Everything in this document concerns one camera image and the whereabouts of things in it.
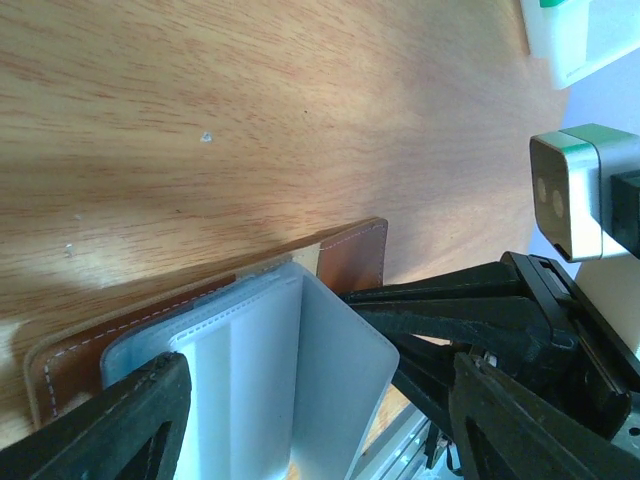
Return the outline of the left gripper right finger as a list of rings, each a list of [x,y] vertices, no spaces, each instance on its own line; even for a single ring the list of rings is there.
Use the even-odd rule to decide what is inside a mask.
[[[483,360],[458,353],[449,395],[466,479],[637,479],[639,459]]]

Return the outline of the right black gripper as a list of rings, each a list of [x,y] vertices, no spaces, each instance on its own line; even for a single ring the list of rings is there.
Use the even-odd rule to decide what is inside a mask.
[[[506,252],[339,297],[372,302],[359,314],[400,351],[394,385],[447,434],[456,353],[494,356],[499,370],[607,440],[632,412],[629,349],[550,259]]]

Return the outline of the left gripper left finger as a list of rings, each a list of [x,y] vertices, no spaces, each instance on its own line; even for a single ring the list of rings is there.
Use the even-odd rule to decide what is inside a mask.
[[[1,451],[3,479],[171,479],[190,408],[188,362],[162,353]]]

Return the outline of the brown leather card holder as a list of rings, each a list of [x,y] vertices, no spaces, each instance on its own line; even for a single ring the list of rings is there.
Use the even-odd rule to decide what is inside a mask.
[[[305,237],[44,339],[24,362],[35,425],[177,352],[192,384],[178,478],[349,478],[399,354],[342,294],[381,285],[387,229]]]

